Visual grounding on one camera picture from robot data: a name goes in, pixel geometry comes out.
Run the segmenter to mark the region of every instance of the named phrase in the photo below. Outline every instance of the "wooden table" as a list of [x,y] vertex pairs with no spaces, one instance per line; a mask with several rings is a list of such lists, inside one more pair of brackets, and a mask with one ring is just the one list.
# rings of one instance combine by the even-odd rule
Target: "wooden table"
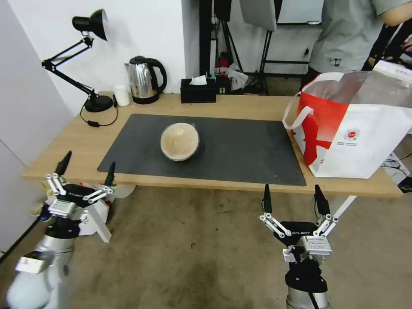
[[[153,104],[137,105],[131,103],[127,107],[119,107],[117,121],[108,127],[90,127],[77,116],[54,139],[40,157],[28,167],[23,174],[23,178],[44,180],[45,175],[54,172],[56,164],[71,150],[73,155],[65,178],[71,182],[102,183],[106,173],[98,172],[97,167],[131,114],[282,120],[283,112],[290,100],[290,97],[219,95],[216,103],[181,104],[179,94],[162,94],[160,100]],[[101,124],[110,123],[115,117],[115,109],[98,114],[84,111],[83,116],[86,120],[99,121]],[[297,144],[293,138],[291,140],[306,180],[306,186],[271,185],[271,191],[312,194],[314,193],[315,184],[319,184],[325,194],[372,197],[402,196],[402,192],[383,169],[379,169],[368,180],[315,178],[304,162]],[[115,183],[244,191],[264,190],[264,184],[257,183],[118,173],[116,173]]]

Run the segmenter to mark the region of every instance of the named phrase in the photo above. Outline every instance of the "gray t-shirt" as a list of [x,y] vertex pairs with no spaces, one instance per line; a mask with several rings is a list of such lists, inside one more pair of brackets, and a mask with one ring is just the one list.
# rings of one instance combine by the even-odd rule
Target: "gray t-shirt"
[[321,73],[361,70],[383,26],[379,15],[409,1],[325,0],[309,66]]

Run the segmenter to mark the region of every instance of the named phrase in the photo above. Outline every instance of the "bowl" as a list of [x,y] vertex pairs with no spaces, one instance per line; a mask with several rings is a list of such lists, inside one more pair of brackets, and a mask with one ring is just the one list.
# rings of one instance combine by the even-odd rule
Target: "bowl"
[[160,147],[170,160],[184,161],[194,155],[199,147],[199,134],[190,124],[175,123],[163,131]]

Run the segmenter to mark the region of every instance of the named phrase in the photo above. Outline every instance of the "bag handle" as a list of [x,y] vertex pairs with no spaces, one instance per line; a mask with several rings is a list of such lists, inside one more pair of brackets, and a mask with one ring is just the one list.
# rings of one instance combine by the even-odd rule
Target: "bag handle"
[[296,129],[297,127],[299,127],[300,125],[302,125],[302,122],[306,119],[306,117],[311,114],[313,115],[313,109],[310,108],[309,106],[305,106],[302,111],[299,113],[299,115],[296,117],[295,121],[293,122],[293,124],[291,126],[289,126],[286,123],[286,118],[289,115],[289,112],[291,111],[291,107],[294,101],[294,98],[299,95],[300,92],[298,92],[297,94],[294,95],[294,97],[289,101],[288,106],[286,106],[285,109],[285,113],[283,114],[283,126],[285,127],[285,129],[287,130],[293,130]]

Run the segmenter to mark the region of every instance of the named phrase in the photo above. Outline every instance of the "lamp base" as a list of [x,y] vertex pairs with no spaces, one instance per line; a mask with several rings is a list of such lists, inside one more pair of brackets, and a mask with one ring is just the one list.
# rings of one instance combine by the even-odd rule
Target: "lamp base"
[[108,96],[90,97],[85,103],[88,112],[103,112],[113,106],[113,100]]

